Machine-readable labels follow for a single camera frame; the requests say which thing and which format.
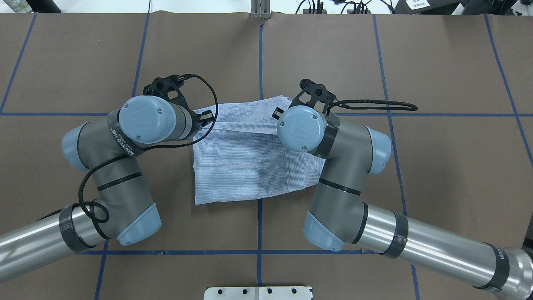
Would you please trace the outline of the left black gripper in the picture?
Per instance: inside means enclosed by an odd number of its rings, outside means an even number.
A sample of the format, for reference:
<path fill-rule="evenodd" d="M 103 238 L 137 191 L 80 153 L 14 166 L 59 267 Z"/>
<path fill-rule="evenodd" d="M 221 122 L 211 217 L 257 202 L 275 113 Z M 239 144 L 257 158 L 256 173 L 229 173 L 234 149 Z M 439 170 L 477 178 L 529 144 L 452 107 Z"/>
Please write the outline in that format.
<path fill-rule="evenodd" d="M 192 113 L 192 134 L 198 133 L 203 127 L 209 125 L 215 120 L 215 114 L 211 110 L 206 110 L 201 113 Z"/>

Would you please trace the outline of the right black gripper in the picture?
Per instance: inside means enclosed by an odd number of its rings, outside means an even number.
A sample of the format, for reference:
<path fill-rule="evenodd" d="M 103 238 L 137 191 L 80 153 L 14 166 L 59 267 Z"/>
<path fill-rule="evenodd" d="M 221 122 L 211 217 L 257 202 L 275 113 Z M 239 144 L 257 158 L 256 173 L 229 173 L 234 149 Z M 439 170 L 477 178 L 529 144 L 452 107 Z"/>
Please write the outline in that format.
<path fill-rule="evenodd" d="M 280 107 L 277 107 L 277 108 L 275 108 L 275 110 L 274 110 L 274 112 L 272 114 L 272 117 L 275 118 L 276 120 L 279 120 L 284 112 L 285 112 L 285 110 L 283 110 Z"/>

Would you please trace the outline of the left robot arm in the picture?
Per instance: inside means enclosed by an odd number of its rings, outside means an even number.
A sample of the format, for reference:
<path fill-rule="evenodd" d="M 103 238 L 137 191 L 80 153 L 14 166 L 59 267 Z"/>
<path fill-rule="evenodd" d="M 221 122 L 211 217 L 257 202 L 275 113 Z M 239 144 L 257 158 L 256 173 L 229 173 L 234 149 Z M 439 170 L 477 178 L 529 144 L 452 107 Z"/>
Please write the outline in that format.
<path fill-rule="evenodd" d="M 196 113 L 184 100 L 140 95 L 65 134 L 64 157 L 86 171 L 78 200 L 1 236 L 1 282 L 110 239 L 131 245 L 156 233 L 162 223 L 137 157 L 175 140 L 194 144 L 217 114 L 218 108 Z"/>

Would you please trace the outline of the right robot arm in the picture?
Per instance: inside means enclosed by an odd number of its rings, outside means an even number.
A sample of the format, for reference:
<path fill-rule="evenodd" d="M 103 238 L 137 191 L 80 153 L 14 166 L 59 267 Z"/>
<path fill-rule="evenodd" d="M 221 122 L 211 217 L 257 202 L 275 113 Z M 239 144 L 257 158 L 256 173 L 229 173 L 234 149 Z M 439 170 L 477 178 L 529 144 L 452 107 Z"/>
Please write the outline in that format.
<path fill-rule="evenodd" d="M 450 113 L 346 112 L 394 134 L 393 154 L 362 201 L 500 247 L 520 246 L 532 213 L 532 104 Z M 314 188 L 262 201 L 262 251 L 248 285 L 309 285 L 316 300 L 494 300 L 496 295 L 405 260 L 322 251 L 301 233 Z"/>

